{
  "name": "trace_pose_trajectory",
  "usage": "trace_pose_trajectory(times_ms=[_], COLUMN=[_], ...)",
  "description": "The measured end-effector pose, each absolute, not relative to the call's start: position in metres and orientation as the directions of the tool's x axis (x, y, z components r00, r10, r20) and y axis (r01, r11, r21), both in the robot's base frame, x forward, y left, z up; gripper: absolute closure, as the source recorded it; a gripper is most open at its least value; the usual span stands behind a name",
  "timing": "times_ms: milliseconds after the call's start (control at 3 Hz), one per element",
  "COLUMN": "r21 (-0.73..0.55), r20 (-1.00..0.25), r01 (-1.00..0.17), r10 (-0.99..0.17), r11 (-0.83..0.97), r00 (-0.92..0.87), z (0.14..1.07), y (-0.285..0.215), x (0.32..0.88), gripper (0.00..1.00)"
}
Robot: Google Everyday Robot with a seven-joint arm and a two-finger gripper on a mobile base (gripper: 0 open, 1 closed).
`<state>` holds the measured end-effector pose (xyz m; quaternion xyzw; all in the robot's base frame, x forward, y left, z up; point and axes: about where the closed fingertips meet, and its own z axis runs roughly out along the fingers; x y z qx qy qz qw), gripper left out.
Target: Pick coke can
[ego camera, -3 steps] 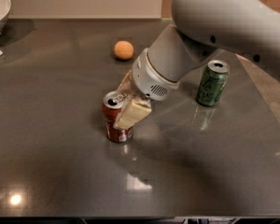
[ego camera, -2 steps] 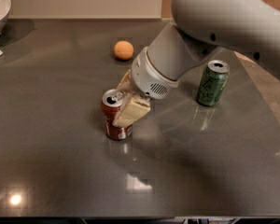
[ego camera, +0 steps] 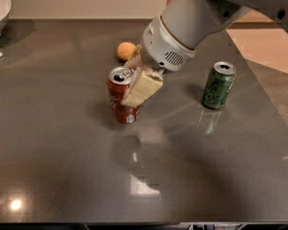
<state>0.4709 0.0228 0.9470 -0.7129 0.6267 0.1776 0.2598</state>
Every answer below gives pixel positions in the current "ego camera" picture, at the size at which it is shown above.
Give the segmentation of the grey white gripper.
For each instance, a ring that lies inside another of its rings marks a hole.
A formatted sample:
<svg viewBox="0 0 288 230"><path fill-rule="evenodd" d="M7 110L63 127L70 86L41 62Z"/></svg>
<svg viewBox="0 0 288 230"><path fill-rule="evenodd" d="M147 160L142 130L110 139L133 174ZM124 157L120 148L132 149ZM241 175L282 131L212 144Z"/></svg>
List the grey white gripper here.
<svg viewBox="0 0 288 230"><path fill-rule="evenodd" d="M124 64L120 78L128 82L121 105L136 108L152 97L163 85L162 73L142 69L142 61L155 69L178 72L195 56L167 30L160 16L155 17L145 29L140 46L136 45Z"/></svg>

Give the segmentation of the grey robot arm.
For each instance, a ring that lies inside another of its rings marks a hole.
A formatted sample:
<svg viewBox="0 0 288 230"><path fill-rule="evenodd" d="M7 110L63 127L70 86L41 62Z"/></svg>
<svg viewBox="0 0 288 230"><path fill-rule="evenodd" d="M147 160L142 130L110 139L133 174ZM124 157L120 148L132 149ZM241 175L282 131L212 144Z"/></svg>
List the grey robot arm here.
<svg viewBox="0 0 288 230"><path fill-rule="evenodd" d="M250 10L266 15L288 34L288 0L172 0L147 26L126 63L134 75L121 104L143 104L162 86L164 71L179 71L201 41Z"/></svg>

